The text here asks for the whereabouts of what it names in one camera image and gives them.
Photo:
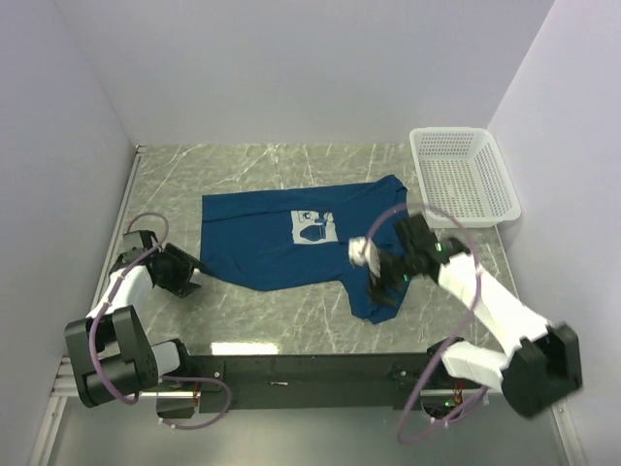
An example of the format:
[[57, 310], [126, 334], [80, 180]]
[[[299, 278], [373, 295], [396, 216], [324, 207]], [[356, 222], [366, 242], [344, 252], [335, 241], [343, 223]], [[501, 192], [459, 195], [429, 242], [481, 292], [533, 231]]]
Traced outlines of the blue printed t shirt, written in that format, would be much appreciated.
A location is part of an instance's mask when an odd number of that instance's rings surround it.
[[384, 322], [397, 315], [405, 293], [393, 293], [390, 305], [373, 303], [369, 273], [350, 262], [348, 242], [407, 196], [393, 175], [373, 183], [205, 195], [201, 271], [258, 291], [339, 281], [354, 316]]

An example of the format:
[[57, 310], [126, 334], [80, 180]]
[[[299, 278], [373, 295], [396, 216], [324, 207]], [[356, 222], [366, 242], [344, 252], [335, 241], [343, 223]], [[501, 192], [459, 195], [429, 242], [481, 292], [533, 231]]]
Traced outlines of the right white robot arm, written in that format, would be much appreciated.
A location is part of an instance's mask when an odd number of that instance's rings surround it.
[[583, 387], [577, 334], [553, 325], [523, 304], [456, 237], [439, 238], [423, 215], [404, 218], [394, 229], [402, 250], [379, 248], [371, 237], [348, 243], [350, 261], [369, 271], [372, 301], [389, 305], [390, 291], [425, 277], [455, 297], [492, 334], [500, 350], [477, 347], [458, 336], [436, 344], [426, 363], [430, 383], [447, 387], [470, 381], [500, 391], [521, 416], [532, 418]]

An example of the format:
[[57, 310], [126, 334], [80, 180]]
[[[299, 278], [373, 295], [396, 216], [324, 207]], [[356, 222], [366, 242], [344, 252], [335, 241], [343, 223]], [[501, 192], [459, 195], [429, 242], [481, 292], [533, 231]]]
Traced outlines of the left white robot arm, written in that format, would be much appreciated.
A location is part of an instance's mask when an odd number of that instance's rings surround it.
[[156, 234], [137, 230], [123, 235], [122, 248], [109, 274], [109, 286], [86, 317], [64, 330], [77, 392], [93, 408], [116, 398], [100, 376], [108, 377], [117, 396], [135, 396], [156, 387], [161, 379], [173, 390], [188, 387], [194, 367], [179, 339], [153, 345], [138, 317], [152, 290], [159, 287], [178, 298], [200, 288], [191, 281], [201, 261]]

